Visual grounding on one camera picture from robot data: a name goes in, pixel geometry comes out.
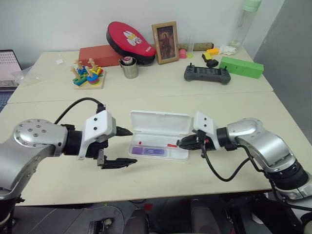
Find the cartoon print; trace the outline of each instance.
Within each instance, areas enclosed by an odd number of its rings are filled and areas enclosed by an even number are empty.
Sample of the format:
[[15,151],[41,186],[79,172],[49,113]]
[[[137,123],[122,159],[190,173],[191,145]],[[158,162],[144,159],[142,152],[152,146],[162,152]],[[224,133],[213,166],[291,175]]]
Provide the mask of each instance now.
[[142,40],[138,38],[134,33],[125,31],[123,32],[125,37],[127,38],[127,41],[130,45],[135,46],[136,44],[142,43]]

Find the plastic case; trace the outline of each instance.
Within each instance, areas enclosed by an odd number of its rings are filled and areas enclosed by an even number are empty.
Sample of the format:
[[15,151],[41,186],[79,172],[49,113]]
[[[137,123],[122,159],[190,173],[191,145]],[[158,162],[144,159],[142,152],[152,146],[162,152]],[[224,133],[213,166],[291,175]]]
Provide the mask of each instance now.
[[177,147],[176,142],[187,135],[192,126],[188,114],[131,111],[134,130],[129,147],[133,157],[186,161],[189,151]]

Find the green block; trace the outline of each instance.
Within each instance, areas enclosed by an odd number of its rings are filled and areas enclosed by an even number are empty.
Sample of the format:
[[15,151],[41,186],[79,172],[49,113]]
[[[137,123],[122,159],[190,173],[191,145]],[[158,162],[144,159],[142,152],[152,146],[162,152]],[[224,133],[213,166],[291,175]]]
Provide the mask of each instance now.
[[263,64],[248,62],[225,56],[222,57],[219,67],[226,67],[229,73],[252,78],[259,78],[264,70]]
[[77,79],[77,78],[73,79],[74,84],[77,86],[81,86],[86,81],[87,81],[86,77],[82,77],[81,79]]

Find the red box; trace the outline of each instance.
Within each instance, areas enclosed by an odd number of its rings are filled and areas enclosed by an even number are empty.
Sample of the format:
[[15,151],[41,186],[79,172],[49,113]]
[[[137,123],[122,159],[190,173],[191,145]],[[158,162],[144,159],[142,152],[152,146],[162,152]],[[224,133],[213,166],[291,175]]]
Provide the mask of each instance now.
[[89,59],[93,59],[97,66],[109,67],[118,66],[118,60],[122,57],[110,45],[86,47],[79,50],[79,61],[82,62],[82,65],[89,67]]

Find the purple label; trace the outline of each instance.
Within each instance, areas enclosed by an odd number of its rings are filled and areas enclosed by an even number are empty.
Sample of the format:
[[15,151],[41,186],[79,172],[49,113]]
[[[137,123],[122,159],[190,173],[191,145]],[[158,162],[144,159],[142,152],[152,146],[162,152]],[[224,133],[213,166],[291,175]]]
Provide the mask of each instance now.
[[165,151],[163,149],[153,149],[153,148],[144,148],[145,155],[164,155]]
[[165,150],[163,149],[155,149],[155,148],[143,148],[143,147],[133,147],[132,153],[134,155],[157,155],[163,156],[165,155]]

